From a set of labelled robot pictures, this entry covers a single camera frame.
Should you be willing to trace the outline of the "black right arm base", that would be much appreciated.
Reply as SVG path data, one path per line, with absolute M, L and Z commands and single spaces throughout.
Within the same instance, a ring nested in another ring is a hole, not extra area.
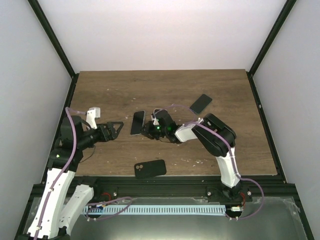
M 229 188 L 222 183 L 209 185 L 205 188 L 205 193 L 210 202 L 219 202 L 220 204 L 235 204 L 245 200 L 252 202 L 253 198 L 247 194 L 249 189 L 245 188 L 240 182 L 235 187 Z

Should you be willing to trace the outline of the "black phone case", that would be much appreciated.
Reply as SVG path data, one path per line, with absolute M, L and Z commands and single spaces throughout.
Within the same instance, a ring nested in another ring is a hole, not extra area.
M 163 176 L 166 173 L 166 163 L 163 159 L 140 162 L 134 165 L 135 178 L 139 180 Z

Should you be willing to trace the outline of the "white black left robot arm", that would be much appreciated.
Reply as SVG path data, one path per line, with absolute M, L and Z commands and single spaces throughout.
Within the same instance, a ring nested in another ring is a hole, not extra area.
M 84 176 L 78 182 L 70 200 L 65 202 L 67 192 L 83 151 L 96 143 L 115 140 L 124 123 L 109 121 L 93 127 L 79 115 L 67 115 L 60 125 L 61 145 L 55 147 L 48 157 L 48 169 L 44 191 L 38 210 L 26 233 L 18 240 L 69 240 L 75 223 L 85 206 L 97 202 L 102 189 L 96 177 Z

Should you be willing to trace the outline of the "dark green phone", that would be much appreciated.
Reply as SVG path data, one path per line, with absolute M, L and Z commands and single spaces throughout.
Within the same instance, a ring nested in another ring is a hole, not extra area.
M 190 109 L 195 114 L 200 114 L 211 102 L 212 98 L 206 94 L 202 94 L 191 106 Z

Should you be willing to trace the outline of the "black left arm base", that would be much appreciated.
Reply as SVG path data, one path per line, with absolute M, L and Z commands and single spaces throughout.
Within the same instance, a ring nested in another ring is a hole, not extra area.
M 93 189 L 94 194 L 92 202 L 107 202 L 114 200 L 118 196 L 117 187 L 96 187 Z

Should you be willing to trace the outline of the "pale pink phone case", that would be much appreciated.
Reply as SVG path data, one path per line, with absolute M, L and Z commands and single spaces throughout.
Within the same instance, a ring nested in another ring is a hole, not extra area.
M 166 109 L 156 108 L 152 113 L 152 117 L 155 119 L 159 119 L 159 118 L 162 118 L 167 113 L 168 111 Z

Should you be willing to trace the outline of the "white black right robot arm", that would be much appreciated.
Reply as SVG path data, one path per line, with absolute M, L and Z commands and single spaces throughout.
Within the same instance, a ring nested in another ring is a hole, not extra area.
M 141 134 L 151 140 L 166 138 L 172 144 L 182 144 L 199 140 L 203 147 L 213 155 L 221 174 L 223 198 L 229 202 L 240 196 L 237 184 L 240 182 L 235 161 L 236 133 L 212 113 L 197 121 L 176 124 L 167 110 L 161 109 L 151 115 L 144 124 Z

